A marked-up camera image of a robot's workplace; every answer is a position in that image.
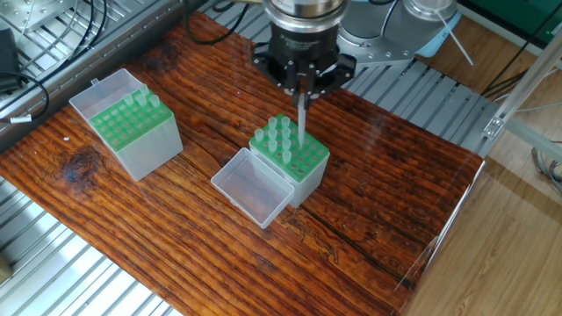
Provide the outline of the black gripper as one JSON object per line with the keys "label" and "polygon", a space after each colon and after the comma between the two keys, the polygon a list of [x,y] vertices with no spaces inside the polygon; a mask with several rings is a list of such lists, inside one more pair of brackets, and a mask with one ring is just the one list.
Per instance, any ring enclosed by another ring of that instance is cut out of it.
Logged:
{"label": "black gripper", "polygon": [[254,50],[253,63],[287,95],[298,96],[299,73],[306,73],[305,97],[327,95],[350,81],[357,67],[355,57],[341,54],[338,32],[338,25],[320,32],[293,32],[271,22],[269,44]]}

